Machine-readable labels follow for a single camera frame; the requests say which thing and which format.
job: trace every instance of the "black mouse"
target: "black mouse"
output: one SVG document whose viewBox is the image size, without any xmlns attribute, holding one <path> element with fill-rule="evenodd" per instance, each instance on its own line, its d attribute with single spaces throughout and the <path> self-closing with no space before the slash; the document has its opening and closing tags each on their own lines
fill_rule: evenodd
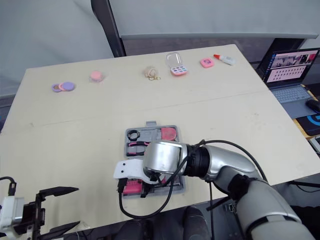
<svg viewBox="0 0 320 240">
<path fill-rule="evenodd" d="M 305 102 L 305 104 L 311 108 L 313 111 L 320 113 L 320 101 L 309 99 Z"/>
</svg>

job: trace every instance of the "laptop screen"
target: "laptop screen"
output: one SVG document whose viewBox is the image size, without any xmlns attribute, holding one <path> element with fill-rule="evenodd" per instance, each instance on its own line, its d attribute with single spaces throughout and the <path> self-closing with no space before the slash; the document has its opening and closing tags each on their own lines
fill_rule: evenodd
<svg viewBox="0 0 320 240">
<path fill-rule="evenodd" d="M 319 53 L 319 49 L 274 52 L 262 80 L 268 87 L 300 84 Z"/>
</svg>

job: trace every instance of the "white table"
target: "white table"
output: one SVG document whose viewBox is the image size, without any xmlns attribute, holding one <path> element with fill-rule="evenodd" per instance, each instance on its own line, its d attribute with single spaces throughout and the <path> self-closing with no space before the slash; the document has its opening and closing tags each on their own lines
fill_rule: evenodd
<svg viewBox="0 0 320 240">
<path fill-rule="evenodd" d="M 234 57 L 237 64 L 215 61 L 214 67 L 202 68 L 198 60 L 213 53 Z M 26 201 L 40 189 L 80 189 L 47 197 L 44 232 L 77 220 L 94 228 L 128 219 L 119 209 L 112 175 L 124 159 L 125 130 L 149 120 L 177 125 L 185 143 L 223 139 L 241 145 L 258 160 L 271 185 L 319 172 L 318 156 L 234 45 L 180 54 L 189 69 L 183 77 L 170 75 L 165 53 L 26 72 L 0 135 L 0 174 L 14 177 L 16 195 Z M 150 64 L 159 69 L 161 80 L 144 78 L 141 71 Z M 108 77 L 99 84 L 88 82 L 94 69 Z M 75 82 L 76 89 L 51 91 L 51 84 L 65 80 Z M 6 193 L 7 186 L 1 189 Z M 214 189 L 213 196 L 223 194 Z M 123 204 L 130 213 L 144 215 L 165 198 L 127 199 Z M 208 184 L 189 177 L 185 193 L 173 195 L 164 210 L 208 200 Z"/>
</svg>

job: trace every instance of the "mouse pad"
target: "mouse pad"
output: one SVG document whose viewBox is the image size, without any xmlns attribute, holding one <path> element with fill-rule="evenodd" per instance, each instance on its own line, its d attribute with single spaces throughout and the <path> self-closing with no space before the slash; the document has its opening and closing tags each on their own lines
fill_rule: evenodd
<svg viewBox="0 0 320 240">
<path fill-rule="evenodd" d="M 309 136 L 320 135 L 320 114 L 303 116 L 296 120 Z"/>
</svg>

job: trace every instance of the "black wire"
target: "black wire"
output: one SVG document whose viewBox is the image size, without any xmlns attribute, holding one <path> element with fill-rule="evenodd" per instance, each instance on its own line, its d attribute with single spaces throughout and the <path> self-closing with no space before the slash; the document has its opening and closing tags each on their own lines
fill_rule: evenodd
<svg viewBox="0 0 320 240">
<path fill-rule="evenodd" d="M 90 235 L 90 234 L 92 234 L 92 232 L 95 230 L 95 228 L 93 228 L 87 235 L 85 234 L 85 231 L 81 231 L 81 233 L 83 234 L 83 235 L 80 235 L 79 234 L 79 232 L 78 232 L 78 234 L 79 234 L 79 236 L 82 238 L 82 237 L 84 237 L 86 240 L 88 240 L 88 236 Z M 71 236 L 77 236 L 77 234 L 76 233 L 70 233 L 68 236 L 66 236 L 66 237 L 63 237 L 63 240 L 66 240 L 67 238 L 69 238 L 69 237 L 71 237 Z"/>
<path fill-rule="evenodd" d="M 204 144 L 204 142 L 205 142 L 205 140 L 202 139 L 198 144 L 194 145 L 193 150 L 188 153 L 188 155 L 182 160 L 181 164 L 180 164 L 180 165 L 177 167 L 177 169 L 174 171 L 174 173 L 168 178 L 168 180 L 167 180 L 164 184 L 161 185 L 161 187 L 167 186 L 168 183 L 170 183 L 171 180 L 173 180 L 173 179 L 176 177 L 176 175 L 180 172 L 180 170 L 181 170 L 181 169 L 183 168 L 183 166 L 185 165 L 186 161 L 190 158 L 191 155 L 193 155 L 193 154 L 197 151 L 197 149 L 198 149 L 201 145 Z"/>
<path fill-rule="evenodd" d="M 82 232 L 82 234 L 83 234 L 83 236 L 84 236 L 85 240 L 88 240 L 88 238 L 87 238 L 87 236 L 85 235 L 84 231 L 81 231 L 81 232 Z"/>
<path fill-rule="evenodd" d="M 91 229 L 91 231 L 86 235 L 87 237 L 90 235 L 90 234 L 92 234 L 92 232 L 95 230 L 95 228 L 93 228 L 93 229 Z"/>
<path fill-rule="evenodd" d="M 220 206 L 221 204 L 225 203 L 226 201 L 229 201 L 231 198 L 229 196 L 226 196 L 222 199 L 220 199 L 219 201 L 217 201 L 215 204 L 213 204 L 212 206 L 209 206 L 206 208 L 207 211 L 213 210 L 216 207 Z"/>
<path fill-rule="evenodd" d="M 14 180 L 12 177 L 10 177 L 10 176 L 0 177 L 0 181 L 1 181 L 1 180 L 5 180 L 5 179 L 9 180 L 12 184 L 15 183 L 15 180 Z"/>
<path fill-rule="evenodd" d="M 212 186 L 211 182 L 209 182 L 209 187 L 210 187 L 210 208 L 212 208 Z M 211 239 L 215 240 L 215 229 L 214 229 L 214 212 L 213 208 L 210 211 L 210 221 L 211 221 Z"/>
<path fill-rule="evenodd" d="M 320 189 L 314 190 L 314 191 L 307 191 L 307 190 L 304 190 L 302 187 L 300 187 L 300 186 L 298 186 L 298 185 L 296 185 L 296 186 L 297 186 L 298 189 L 300 189 L 301 191 L 304 191 L 304 192 L 306 192 L 306 193 L 315 193 L 315 192 L 319 192 L 319 191 L 320 191 Z"/>
<path fill-rule="evenodd" d="M 0 177 L 0 181 L 1 180 L 9 180 L 10 181 L 9 189 L 8 189 L 8 196 L 14 196 L 16 193 L 16 187 L 17 187 L 17 183 L 15 182 L 15 180 L 10 176 Z"/>
<path fill-rule="evenodd" d="M 158 213 L 160 213 L 162 211 L 162 209 L 164 209 L 166 207 L 166 205 L 168 204 L 170 198 L 171 198 L 171 194 L 172 194 L 172 190 L 174 189 L 174 179 L 171 180 L 171 185 L 170 185 L 170 190 L 169 190 L 169 194 L 164 202 L 164 204 L 155 212 L 151 213 L 151 214 L 148 214 L 148 215 L 144 215 L 144 216 L 137 216 L 137 215 L 133 215 L 131 213 L 128 213 L 125 209 L 124 209 L 124 206 L 122 204 L 122 193 L 119 192 L 119 206 L 120 206 L 120 210 L 121 212 L 128 216 L 129 218 L 132 218 L 132 219 L 147 219 L 147 218 L 151 218 L 151 217 L 154 217 L 155 215 L 157 215 Z"/>
<path fill-rule="evenodd" d="M 263 180 L 265 180 L 266 182 L 268 182 L 267 177 L 264 173 L 264 171 L 262 170 L 262 168 L 260 167 L 259 163 L 257 162 L 257 160 L 254 158 L 254 156 L 252 156 L 247 150 L 245 150 L 242 146 L 239 146 L 238 144 L 235 144 L 231 141 L 225 141 L 225 140 L 210 140 L 210 141 L 205 141 L 203 144 L 213 144 L 213 143 L 223 143 L 223 144 L 229 144 L 232 145 L 234 147 L 236 147 L 237 149 L 240 149 L 242 152 L 244 152 L 246 155 L 248 155 L 248 157 L 252 160 L 252 162 L 254 163 L 254 165 L 256 166 L 256 168 L 259 170 Z"/>
</svg>

